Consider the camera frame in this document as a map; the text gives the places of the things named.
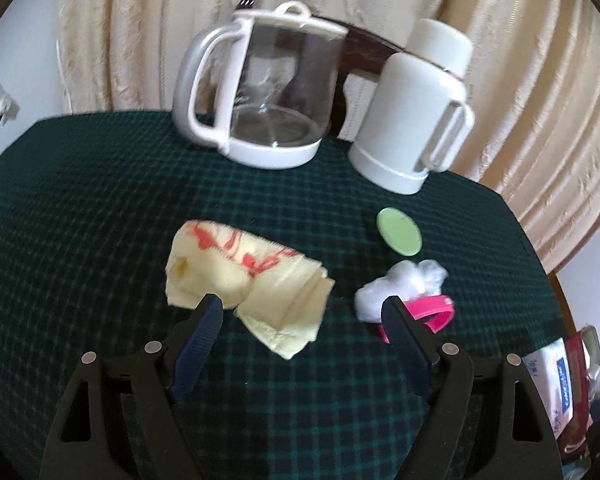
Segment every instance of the pink band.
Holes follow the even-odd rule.
[[[440,332],[453,319],[456,311],[454,310],[454,302],[448,296],[427,296],[419,300],[408,301],[404,303],[405,308],[413,316],[413,319],[422,319],[423,317],[433,316],[425,321],[433,333]],[[385,343],[389,342],[384,328],[378,325],[380,335]]]

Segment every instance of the pitcher handle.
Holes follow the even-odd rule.
[[[200,32],[193,38],[182,59],[173,92],[171,115],[180,134],[198,144],[217,146],[223,155],[229,152],[235,93],[240,83],[252,27],[252,20],[236,20]],[[211,51],[221,41],[238,43],[232,48],[224,71],[216,101],[214,126],[206,126],[197,119],[194,104],[206,62]]]
[[[431,171],[448,170],[474,124],[475,114],[471,107],[460,101],[451,101],[422,153],[420,160],[424,166]]]

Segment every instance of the glass pitcher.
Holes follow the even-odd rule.
[[[347,29],[313,18],[301,2],[276,10],[242,9],[231,23],[198,34],[187,50],[173,97],[173,119],[187,139],[215,146],[248,166],[294,168],[311,160],[325,134]],[[214,126],[193,105],[205,64],[232,41]]]

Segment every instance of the green disc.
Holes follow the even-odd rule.
[[[422,237],[415,222],[402,211],[387,207],[378,213],[378,230],[386,244],[402,256],[418,254]]]

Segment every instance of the white jug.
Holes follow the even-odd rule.
[[[462,78],[472,43],[436,20],[419,20],[404,53],[386,62],[349,160],[378,186],[420,190],[429,171],[451,167],[474,127]]]

